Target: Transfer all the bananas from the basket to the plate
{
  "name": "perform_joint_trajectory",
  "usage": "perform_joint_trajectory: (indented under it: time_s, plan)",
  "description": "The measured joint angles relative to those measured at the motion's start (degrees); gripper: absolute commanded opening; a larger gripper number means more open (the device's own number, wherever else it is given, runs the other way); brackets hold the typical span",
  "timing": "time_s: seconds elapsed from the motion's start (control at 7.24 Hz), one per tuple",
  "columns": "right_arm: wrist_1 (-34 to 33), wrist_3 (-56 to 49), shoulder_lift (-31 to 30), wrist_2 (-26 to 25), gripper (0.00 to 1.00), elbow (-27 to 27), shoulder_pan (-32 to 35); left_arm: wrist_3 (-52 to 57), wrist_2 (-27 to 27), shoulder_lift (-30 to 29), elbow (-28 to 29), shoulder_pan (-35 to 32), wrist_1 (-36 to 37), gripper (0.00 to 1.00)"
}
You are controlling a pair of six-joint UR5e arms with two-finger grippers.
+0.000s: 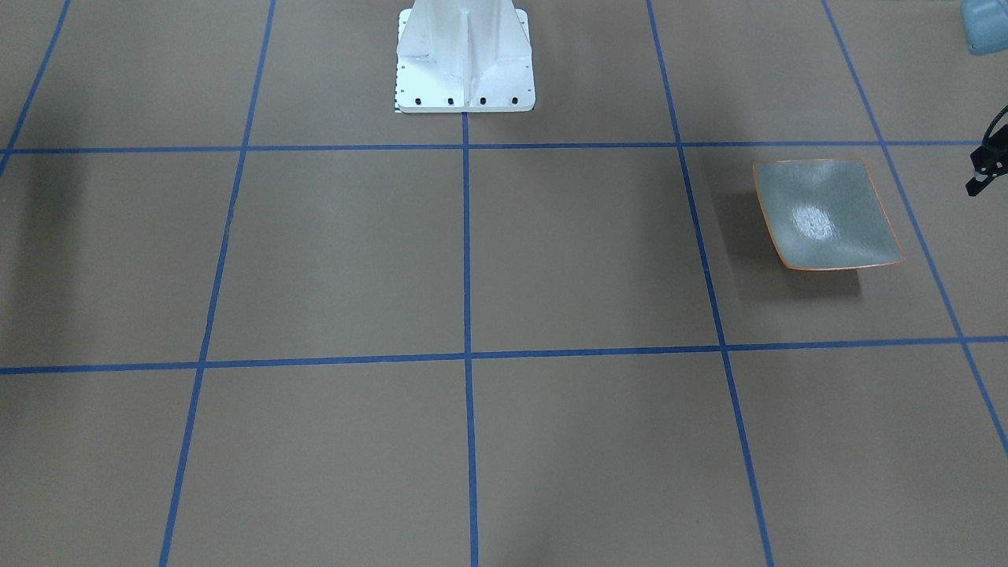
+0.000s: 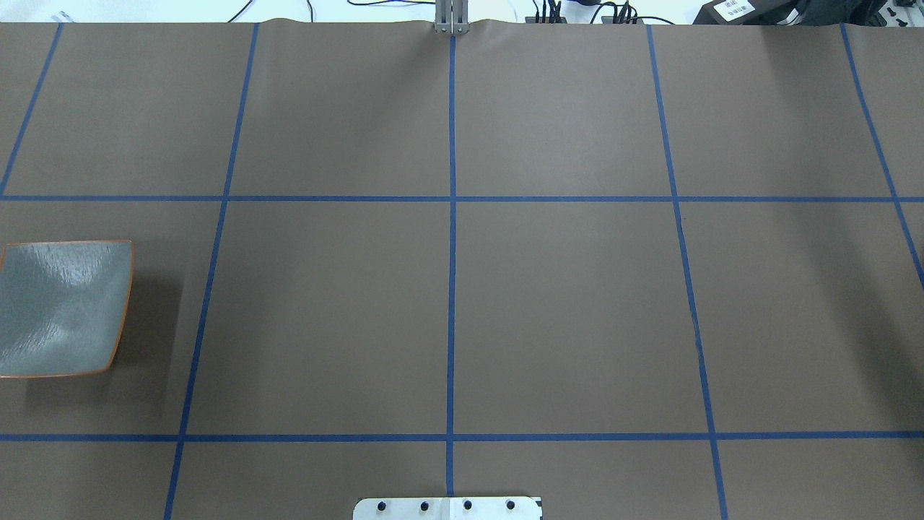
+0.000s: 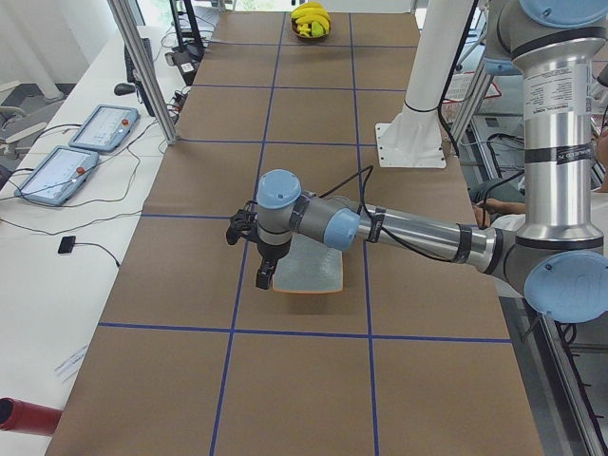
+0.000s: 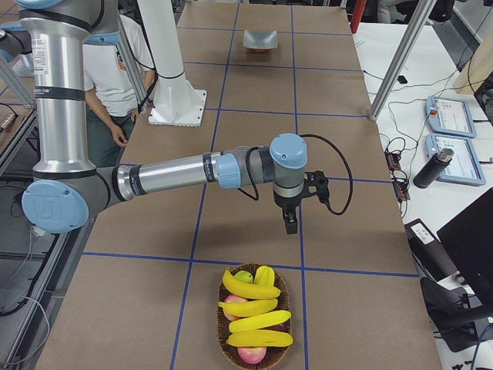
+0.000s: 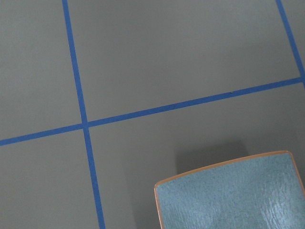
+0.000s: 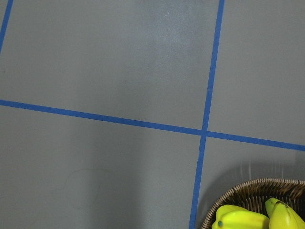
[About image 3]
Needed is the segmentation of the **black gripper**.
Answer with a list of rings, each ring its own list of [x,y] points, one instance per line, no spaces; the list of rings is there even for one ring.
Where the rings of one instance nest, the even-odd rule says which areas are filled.
[[[256,234],[257,250],[264,260],[256,272],[256,287],[268,290],[272,287],[277,263],[290,251],[291,232],[271,233],[258,226]]]

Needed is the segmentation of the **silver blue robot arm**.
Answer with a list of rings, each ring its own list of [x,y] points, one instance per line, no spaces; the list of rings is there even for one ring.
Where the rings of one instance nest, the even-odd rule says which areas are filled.
[[[259,181],[251,234],[268,289],[300,234],[339,251],[356,237],[474,266],[561,323],[607,310],[604,235],[591,220],[590,63],[607,40],[603,1],[494,1],[486,48],[523,77],[525,219],[517,229],[444,223],[304,191],[277,169]]]

